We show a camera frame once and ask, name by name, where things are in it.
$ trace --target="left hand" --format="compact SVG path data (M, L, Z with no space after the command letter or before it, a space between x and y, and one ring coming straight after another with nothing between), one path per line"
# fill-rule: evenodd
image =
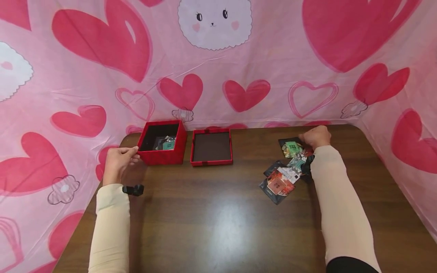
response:
M138 146L133 148L111 148L106 156L105 172L103 174L103 186L118 184L121 176L128 165L134 165L139 161L137 155Z

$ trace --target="gift box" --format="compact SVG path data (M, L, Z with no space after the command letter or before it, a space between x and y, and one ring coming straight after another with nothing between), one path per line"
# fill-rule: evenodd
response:
M229 129L193 131L190 162L192 166L232 164L231 131Z
M156 150L165 137L176 137L174 148ZM179 120L147 122L138 141L138 154L146 165L171 165L184 162L187 132Z

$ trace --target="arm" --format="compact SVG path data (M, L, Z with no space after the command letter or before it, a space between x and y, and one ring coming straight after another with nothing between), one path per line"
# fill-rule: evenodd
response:
M381 272L369 220L326 126L299 136L314 149L311 174L322 212L327 272Z
M138 147L108 150L103 187L97 193L89 273L129 271L129 197L122 191L121 176L128 165L138 162L137 151Z

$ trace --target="pink cheek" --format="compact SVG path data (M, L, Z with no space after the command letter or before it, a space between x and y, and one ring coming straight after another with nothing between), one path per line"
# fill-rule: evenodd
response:
M237 29L240 27L240 22L238 22L238 21L233 21L233 22L231 23L231 26L232 26L232 28L233 28L234 30L237 30Z
M194 29L195 32L199 32L199 30L200 30L200 24L199 24L199 23L194 24L194 25L193 25L193 29Z
M14 69L14 66L10 62L3 62L0 64L0 66L7 70Z

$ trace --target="hand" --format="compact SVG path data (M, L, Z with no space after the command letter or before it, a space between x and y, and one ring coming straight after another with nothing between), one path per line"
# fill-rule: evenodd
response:
M324 125L317 126L316 128L299 135L299 138L306 144L310 145L313 150L321 146L331 145L331 133L328 132L328 128Z
M128 165L134 165L139 161L137 155L138 146L133 148L111 148L106 156L105 172L103 174L103 186L118 184L121 176Z

